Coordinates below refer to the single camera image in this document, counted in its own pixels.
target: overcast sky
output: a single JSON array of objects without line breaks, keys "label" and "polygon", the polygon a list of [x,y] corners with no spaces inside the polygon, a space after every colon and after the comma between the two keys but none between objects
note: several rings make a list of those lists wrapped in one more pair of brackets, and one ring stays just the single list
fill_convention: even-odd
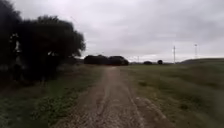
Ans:
[{"label": "overcast sky", "polygon": [[224,56],[224,0],[11,0],[24,18],[57,15],[86,39],[83,55],[173,61]]}]

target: dark tree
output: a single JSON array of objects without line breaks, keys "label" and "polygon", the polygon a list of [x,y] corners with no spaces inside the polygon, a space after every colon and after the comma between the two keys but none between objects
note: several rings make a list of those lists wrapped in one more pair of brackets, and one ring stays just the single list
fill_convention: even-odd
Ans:
[{"label": "dark tree", "polygon": [[152,62],[151,61],[145,61],[145,62],[143,62],[143,64],[145,64],[145,65],[152,65]]},{"label": "dark tree", "polygon": [[58,65],[85,50],[84,37],[72,23],[57,17],[43,16],[19,24],[20,55],[30,79],[40,79],[55,73]]},{"label": "dark tree", "polygon": [[109,57],[109,64],[115,66],[128,65],[129,62],[122,56],[111,56]]},{"label": "dark tree", "polygon": [[109,60],[106,56],[98,55],[88,55],[84,58],[85,64],[96,64],[96,65],[107,65],[109,63]]},{"label": "dark tree", "polygon": [[96,64],[95,62],[95,56],[88,55],[84,58],[84,64]]},{"label": "dark tree", "polygon": [[162,60],[158,60],[157,63],[160,64],[160,65],[162,65],[163,64],[163,61]]},{"label": "dark tree", "polygon": [[6,0],[0,0],[0,64],[9,65],[14,60],[15,42],[12,35],[21,20],[19,12]]}]

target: utility pole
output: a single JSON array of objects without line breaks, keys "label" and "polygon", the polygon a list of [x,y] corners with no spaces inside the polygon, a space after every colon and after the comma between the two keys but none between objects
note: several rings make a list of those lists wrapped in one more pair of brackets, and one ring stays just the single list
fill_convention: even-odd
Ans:
[{"label": "utility pole", "polygon": [[195,59],[197,59],[198,58],[198,45],[197,44],[195,44],[194,45],[195,46]]},{"label": "utility pole", "polygon": [[176,64],[176,47],[173,46],[173,63]]}]

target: dirt road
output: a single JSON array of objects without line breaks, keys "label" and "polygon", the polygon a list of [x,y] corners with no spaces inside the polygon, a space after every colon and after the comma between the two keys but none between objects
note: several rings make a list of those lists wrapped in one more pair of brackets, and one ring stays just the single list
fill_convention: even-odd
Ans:
[{"label": "dirt road", "polygon": [[116,67],[106,67],[101,80],[80,96],[70,115],[55,128],[171,128],[147,99],[139,98]]}]

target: green grass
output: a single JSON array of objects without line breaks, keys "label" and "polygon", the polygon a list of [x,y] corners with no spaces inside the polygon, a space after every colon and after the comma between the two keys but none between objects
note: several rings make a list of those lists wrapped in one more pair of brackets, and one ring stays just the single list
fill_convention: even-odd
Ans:
[{"label": "green grass", "polygon": [[66,116],[100,72],[100,67],[78,66],[45,84],[0,92],[0,128],[50,127]]},{"label": "green grass", "polygon": [[224,62],[123,67],[177,128],[224,127]]}]

